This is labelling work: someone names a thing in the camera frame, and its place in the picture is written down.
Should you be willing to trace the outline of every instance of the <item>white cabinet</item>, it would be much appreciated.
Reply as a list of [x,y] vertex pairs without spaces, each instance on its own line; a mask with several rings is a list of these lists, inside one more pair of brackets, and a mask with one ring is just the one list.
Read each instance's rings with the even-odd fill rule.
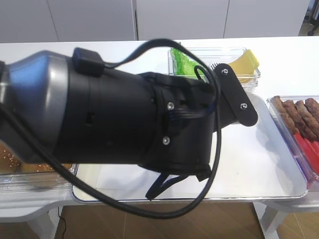
[[136,40],[133,0],[48,0],[59,41]]
[[139,40],[222,38],[228,0],[137,0]]
[[230,0],[224,38],[298,36],[309,0]]
[[46,0],[0,0],[0,43],[57,41]]

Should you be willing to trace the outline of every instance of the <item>green lettuce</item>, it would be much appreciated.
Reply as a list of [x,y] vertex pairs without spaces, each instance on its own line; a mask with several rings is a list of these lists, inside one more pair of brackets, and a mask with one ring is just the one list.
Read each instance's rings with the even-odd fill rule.
[[194,67],[199,65],[196,61],[190,60],[184,53],[176,49],[170,50],[176,63],[175,74],[179,76],[195,76]]

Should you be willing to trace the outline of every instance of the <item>black cable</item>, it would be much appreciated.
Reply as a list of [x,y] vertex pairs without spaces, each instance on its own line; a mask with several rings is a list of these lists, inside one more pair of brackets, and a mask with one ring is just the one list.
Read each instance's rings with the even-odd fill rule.
[[[169,39],[154,39],[154,40],[147,41],[147,42],[143,43],[141,46],[139,46],[134,52],[131,53],[131,55],[129,55],[123,61],[120,61],[117,63],[104,62],[104,66],[107,69],[114,69],[116,67],[119,67],[123,64],[126,64],[130,61],[135,60],[136,58],[141,56],[143,53],[145,53],[146,51],[148,51],[154,47],[175,48],[175,49],[179,50],[180,52],[186,54],[187,56],[191,57],[193,60],[197,61],[201,65],[200,69],[204,73],[205,77],[208,79],[208,82],[211,85],[214,85],[216,90],[218,90],[218,89],[220,90],[219,83],[216,81],[216,79],[217,79],[216,74],[208,66],[206,66],[206,64],[202,60],[200,60],[198,57],[196,57],[193,53],[188,51],[186,48],[184,48],[182,45],[178,44],[177,42],[169,40]],[[216,104],[216,98],[214,98],[213,101],[214,101],[214,103],[212,104],[212,106],[208,107],[207,109],[202,109],[199,111],[198,110],[195,111],[192,109],[183,109],[184,111],[186,111],[185,115],[183,115],[183,113],[182,114],[181,113],[175,114],[177,109],[174,109],[174,110],[170,111],[169,114],[171,115],[170,117],[172,120],[202,118],[202,117],[207,116],[213,112],[213,109],[214,109],[213,106]]]
[[58,207],[58,217],[64,222],[64,231],[63,231],[63,234],[62,234],[62,239],[64,239],[64,235],[65,235],[65,232],[66,232],[66,220],[60,215],[60,208]]
[[194,67],[194,72],[195,72],[196,77],[197,77],[199,80],[205,82],[205,80],[200,76],[198,70],[200,70],[200,71],[203,72],[203,67],[202,67],[202,66],[199,66],[199,65],[196,65],[196,66]]
[[[173,42],[174,44],[170,44],[169,46],[173,45],[173,47],[178,45],[178,48],[181,48],[182,46],[179,45],[176,42]],[[192,54],[187,51],[185,48],[182,47],[183,51],[186,51],[187,53],[192,56]],[[193,59],[198,60],[200,63],[201,61],[193,55]],[[187,206],[178,209],[173,212],[152,212],[148,210],[144,210],[141,208],[137,208],[125,203],[118,202],[117,200],[104,195],[103,193],[97,191],[96,189],[92,188],[90,185],[86,184],[79,178],[77,178],[75,175],[73,175],[69,170],[64,168],[56,159],[55,157],[47,151],[45,147],[43,147],[38,140],[26,129],[26,127],[17,119],[17,117],[14,115],[13,112],[8,110],[3,104],[0,104],[0,115],[15,129],[15,131],[25,140],[25,142],[31,147],[31,149],[37,153],[40,158],[42,158],[47,164],[49,164],[57,173],[59,173],[63,178],[65,178],[67,181],[69,181],[71,184],[73,184],[75,187],[79,188],[80,190],[84,191],[85,193],[91,195],[92,197],[98,199],[99,201],[108,204],[116,209],[122,210],[127,213],[131,213],[137,216],[141,217],[147,217],[147,218],[153,218],[153,219],[171,219],[171,218],[177,218],[180,217],[191,210],[193,210],[198,204],[205,198],[206,194],[208,193],[213,180],[216,176],[218,164],[219,164],[219,158],[220,158],[220,151],[221,151],[221,125],[220,125],[220,119],[219,119],[219,98],[221,94],[221,89],[219,87],[219,82],[217,80],[217,77],[215,77],[215,74],[210,70],[206,65],[204,65],[205,69],[209,73],[208,80],[212,81],[214,87],[215,87],[215,94],[216,94],[216,100],[214,102],[215,109],[216,109],[216,127],[217,127],[217,143],[216,143],[216,153],[215,153],[215,159],[213,163],[213,167],[211,170],[211,174],[206,182],[206,185],[202,189],[202,191],[199,193],[197,198],[195,198],[190,204]]]

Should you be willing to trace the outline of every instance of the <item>food container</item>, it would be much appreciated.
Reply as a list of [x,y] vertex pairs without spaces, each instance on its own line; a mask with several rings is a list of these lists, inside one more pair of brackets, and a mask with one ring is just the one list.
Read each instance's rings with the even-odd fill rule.
[[[77,165],[73,164],[69,171],[76,173]],[[43,190],[48,188],[68,187],[70,184],[56,172],[38,172],[1,174],[0,193],[6,191]]]
[[[284,102],[287,100],[292,100],[294,102],[299,100],[306,100],[308,98],[314,98],[317,102],[319,102],[319,96],[280,96],[280,99]],[[310,191],[319,191],[319,171],[316,165],[312,162],[308,161],[307,157],[305,156],[304,152],[299,147],[298,143],[296,142],[294,136],[288,130],[287,126],[285,125],[284,121],[282,120],[280,114],[276,110],[275,106],[271,103],[271,99],[267,99],[269,104],[269,112],[277,125],[282,137],[284,138],[286,144],[291,151],[295,161],[299,165],[301,171],[305,175],[308,183],[310,184]]]
[[[247,50],[245,47],[216,47],[216,48],[188,48],[188,50],[202,60],[206,65],[212,68],[213,63],[230,63],[237,60]],[[168,51],[168,73],[175,75],[176,61],[174,56]],[[196,78],[196,76],[184,76],[188,78]],[[237,75],[238,79],[251,79],[248,83],[242,84],[247,93],[254,92],[258,86],[260,71],[258,68],[253,75]]]

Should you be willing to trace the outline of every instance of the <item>fork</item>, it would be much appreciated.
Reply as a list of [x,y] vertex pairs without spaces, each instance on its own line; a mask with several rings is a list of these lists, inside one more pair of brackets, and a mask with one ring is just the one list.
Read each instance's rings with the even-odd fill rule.
[[216,63],[211,63],[211,64],[209,65],[209,67],[210,67],[212,70],[214,70],[219,64],[220,64],[220,63],[218,63],[218,62],[216,62]]

